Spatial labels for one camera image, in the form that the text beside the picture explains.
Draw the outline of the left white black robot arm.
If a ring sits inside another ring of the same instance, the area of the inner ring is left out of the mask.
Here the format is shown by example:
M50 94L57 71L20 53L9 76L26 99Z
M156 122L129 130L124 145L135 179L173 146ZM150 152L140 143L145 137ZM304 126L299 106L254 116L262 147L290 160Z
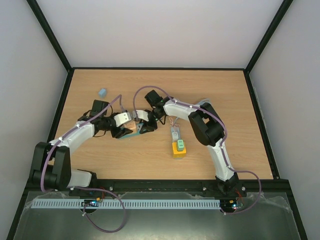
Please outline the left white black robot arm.
M112 104L94 100L92 108L86 111L75 125L62 136L49 142L39 142L34 149L29 181L39 185L42 192L66 188L86 188L91 184L93 172L73 169L71 155L87 140L95 138L100 131L110 132L119 139L131 134L123 125L132 120L131 114L123 109L112 111Z

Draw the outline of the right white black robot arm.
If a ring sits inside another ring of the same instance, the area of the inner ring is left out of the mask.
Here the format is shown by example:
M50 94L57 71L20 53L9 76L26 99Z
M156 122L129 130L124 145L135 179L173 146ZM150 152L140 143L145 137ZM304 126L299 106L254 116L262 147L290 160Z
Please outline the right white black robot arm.
M177 117L188 121L196 139L209 150L215 167L218 191L224 196L233 193L239 177L233 170L227 154L226 127L212 105L208 102L189 104L170 96L163 98L155 90L148 92L144 98L152 110L147 111L147 120L140 121L143 123L140 133L145 134L157 130L158 122L165 123L162 118Z

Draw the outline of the light blue power strip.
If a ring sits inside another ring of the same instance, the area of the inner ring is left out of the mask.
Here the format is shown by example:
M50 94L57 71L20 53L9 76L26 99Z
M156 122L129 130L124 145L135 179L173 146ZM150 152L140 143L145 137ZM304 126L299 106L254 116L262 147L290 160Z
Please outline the light blue power strip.
M178 140L181 139L180 128L178 126L171 126L170 132L171 132L172 142L177 142Z

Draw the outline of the teal power strip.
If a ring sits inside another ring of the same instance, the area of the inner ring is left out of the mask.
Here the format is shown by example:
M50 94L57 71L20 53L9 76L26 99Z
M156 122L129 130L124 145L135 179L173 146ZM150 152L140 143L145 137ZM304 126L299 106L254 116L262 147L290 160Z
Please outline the teal power strip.
M136 123L135 128L133 129L133 132L120 137L120 139L127 139L127 138L139 136L142 126L143 126L143 123Z

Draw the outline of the light blue charger plug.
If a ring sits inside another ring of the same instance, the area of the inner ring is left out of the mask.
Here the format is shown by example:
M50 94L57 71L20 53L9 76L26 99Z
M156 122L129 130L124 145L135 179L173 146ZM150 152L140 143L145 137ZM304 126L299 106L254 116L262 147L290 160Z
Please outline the light blue charger plug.
M101 88L99 90L99 92L98 92L98 96L103 99L103 98L106 97L106 95L107 95L107 89L106 88Z

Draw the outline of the orange dragon cube adapter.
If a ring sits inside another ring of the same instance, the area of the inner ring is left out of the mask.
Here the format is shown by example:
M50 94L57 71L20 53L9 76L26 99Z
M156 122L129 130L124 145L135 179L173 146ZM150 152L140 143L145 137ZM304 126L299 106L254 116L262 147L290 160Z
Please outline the orange dragon cube adapter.
M134 120L128 121L123 125L124 128L129 129L132 131L133 134L137 132L137 125Z

